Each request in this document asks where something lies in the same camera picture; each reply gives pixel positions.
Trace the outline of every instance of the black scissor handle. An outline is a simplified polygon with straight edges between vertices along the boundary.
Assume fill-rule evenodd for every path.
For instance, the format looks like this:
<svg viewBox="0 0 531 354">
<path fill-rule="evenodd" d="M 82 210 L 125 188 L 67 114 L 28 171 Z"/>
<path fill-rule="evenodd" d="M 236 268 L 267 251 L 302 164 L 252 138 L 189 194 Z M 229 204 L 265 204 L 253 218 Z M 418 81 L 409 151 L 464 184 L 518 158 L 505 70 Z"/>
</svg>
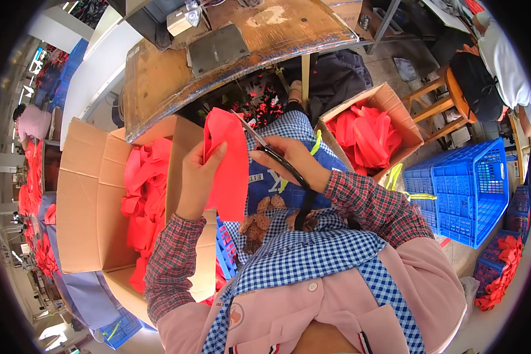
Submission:
<svg viewBox="0 0 531 354">
<path fill-rule="evenodd" d="M 289 171 L 290 174 L 293 175 L 293 177 L 295 177 L 295 179 L 299 182 L 299 184 L 301 185 L 301 188 L 303 188 L 304 190 L 309 190 L 311 189 L 311 187 L 309 186 L 309 184 L 307 183 L 307 181 L 304 180 L 303 176 L 297 172 L 297 170 L 295 169 L 295 167 L 291 166 L 291 164 L 289 162 L 287 162 L 287 160 L 285 160 L 281 155 L 279 155 L 277 152 L 275 152 L 273 149 L 271 149 L 269 146 L 258 146 L 257 147 L 257 150 L 261 150 L 261 151 L 264 151 L 265 153 L 267 153 L 269 156 L 271 156 L 272 158 L 274 158 L 277 162 L 279 162 L 287 171 Z"/>
</svg>

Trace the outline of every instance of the yellow strap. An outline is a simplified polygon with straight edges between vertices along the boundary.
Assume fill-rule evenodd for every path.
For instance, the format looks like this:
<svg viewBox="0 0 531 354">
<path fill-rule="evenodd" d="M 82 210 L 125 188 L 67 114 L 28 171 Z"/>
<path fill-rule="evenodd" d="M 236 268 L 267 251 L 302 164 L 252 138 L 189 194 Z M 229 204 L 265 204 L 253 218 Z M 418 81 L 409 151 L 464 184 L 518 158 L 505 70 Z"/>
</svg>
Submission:
<svg viewBox="0 0 531 354">
<path fill-rule="evenodd" d="M 114 336 L 114 333 L 116 333 L 116 330 L 118 329 L 118 327 L 120 327 L 120 323 L 122 323 L 122 321 L 118 321 L 118 323 L 116 323 L 116 327 L 114 327 L 114 330 L 112 331 L 112 333 L 110 334 L 110 336 L 108 336 L 106 340 L 110 340 L 112 336 Z"/>
<path fill-rule="evenodd" d="M 395 190 L 397 178 L 399 177 L 399 173 L 401 172 L 402 167 L 403 167 L 403 164 L 399 163 L 393 166 L 391 171 L 389 171 L 389 180 L 387 180 L 387 185 L 386 185 L 387 190 Z M 427 193 L 409 194 L 406 191 L 402 191 L 401 193 L 407 196 L 408 202 L 411 202 L 411 199 L 431 199 L 432 201 L 437 200 L 436 196 L 427 194 Z"/>
<path fill-rule="evenodd" d="M 391 171 L 389 171 L 389 180 L 387 180 L 387 185 L 386 185 L 387 190 L 395 190 L 395 184 L 397 183 L 397 178 L 399 177 L 399 173 L 401 172 L 402 168 L 403 168 L 402 163 L 398 163 L 397 165 L 391 168 Z"/>
<path fill-rule="evenodd" d="M 405 191 L 403 191 L 402 193 L 407 196 L 408 202 L 411 202 L 411 199 L 431 199 L 432 201 L 437 200 L 437 197 L 435 195 L 431 195 L 427 193 L 409 194 L 408 192 L 405 192 Z"/>
<path fill-rule="evenodd" d="M 322 132 L 319 130 L 317 130 L 317 142 L 315 143 L 315 145 L 313 145 L 312 149 L 311 149 L 311 155 L 315 155 L 317 153 L 317 151 L 319 151 L 319 148 L 320 148 L 320 142 L 323 141 L 323 138 L 322 138 Z M 283 193 L 283 191 L 285 190 L 285 187 L 287 187 L 287 183 L 289 183 L 288 180 L 286 179 L 281 179 L 281 187 L 279 188 L 279 193 Z"/>
</svg>

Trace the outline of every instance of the plaid sleeve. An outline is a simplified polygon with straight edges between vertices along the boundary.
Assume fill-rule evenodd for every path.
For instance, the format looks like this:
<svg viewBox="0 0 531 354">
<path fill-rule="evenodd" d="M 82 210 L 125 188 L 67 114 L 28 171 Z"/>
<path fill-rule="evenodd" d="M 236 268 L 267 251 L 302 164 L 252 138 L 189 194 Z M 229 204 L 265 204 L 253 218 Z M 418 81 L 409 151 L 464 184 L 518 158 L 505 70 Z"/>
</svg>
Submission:
<svg viewBox="0 0 531 354">
<path fill-rule="evenodd" d="M 173 214 L 157 237 L 144 277 L 144 298 L 153 323 L 172 309 L 195 301 L 187 278 L 195 273 L 195 247 L 206 223 L 203 217 L 193 222 Z"/>
<path fill-rule="evenodd" d="M 372 178 L 333 171 L 324 192 L 341 216 L 351 217 L 362 230 L 375 232 L 393 248 L 416 237 L 434 238 L 403 194 L 383 188 Z"/>
</svg>

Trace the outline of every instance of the metal plate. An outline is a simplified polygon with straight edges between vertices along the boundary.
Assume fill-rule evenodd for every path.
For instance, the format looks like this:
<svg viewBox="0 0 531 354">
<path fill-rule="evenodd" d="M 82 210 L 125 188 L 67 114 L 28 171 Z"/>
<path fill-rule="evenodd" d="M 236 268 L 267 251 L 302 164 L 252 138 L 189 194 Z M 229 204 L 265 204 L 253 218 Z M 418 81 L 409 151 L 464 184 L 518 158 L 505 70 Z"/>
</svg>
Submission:
<svg viewBox="0 0 531 354">
<path fill-rule="evenodd" d="M 240 30 L 234 24 L 213 31 L 189 45 L 195 77 L 249 53 Z"/>
</svg>

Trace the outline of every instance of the scissors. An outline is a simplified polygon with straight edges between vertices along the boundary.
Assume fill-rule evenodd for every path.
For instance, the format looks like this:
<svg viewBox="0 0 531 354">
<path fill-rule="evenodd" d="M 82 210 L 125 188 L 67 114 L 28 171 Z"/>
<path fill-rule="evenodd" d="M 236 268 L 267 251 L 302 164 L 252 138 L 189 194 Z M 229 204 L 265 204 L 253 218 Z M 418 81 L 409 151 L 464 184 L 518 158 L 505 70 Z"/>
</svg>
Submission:
<svg viewBox="0 0 531 354">
<path fill-rule="evenodd" d="M 246 130 L 251 135 L 254 136 L 254 138 L 257 140 L 258 144 L 261 145 L 261 146 L 258 146 L 256 148 L 257 150 L 260 150 L 260 151 L 263 151 L 263 152 L 267 153 L 274 160 L 276 160 L 278 163 L 280 163 L 299 182 L 299 184 L 301 185 L 301 188 L 303 188 L 306 191 L 311 189 L 311 187 L 309 187 L 309 184 L 307 183 L 307 181 L 305 181 L 303 176 L 299 172 L 297 172 L 295 167 L 291 166 L 291 164 L 289 162 L 287 162 L 287 160 L 285 160 L 281 155 L 279 155 L 277 152 L 275 152 L 273 149 L 271 149 L 271 147 L 265 142 L 265 140 L 262 138 L 262 136 L 259 135 L 254 129 L 252 129 L 252 127 L 248 123 L 246 123 L 246 121 L 242 117 L 240 117 L 238 115 L 238 113 L 236 113 L 232 109 L 230 111 L 232 113 L 234 113 L 236 115 L 236 117 L 238 117 L 240 119 L 240 121 L 242 122 L 242 125 L 244 126 L 244 128 L 246 128 Z"/>
</svg>

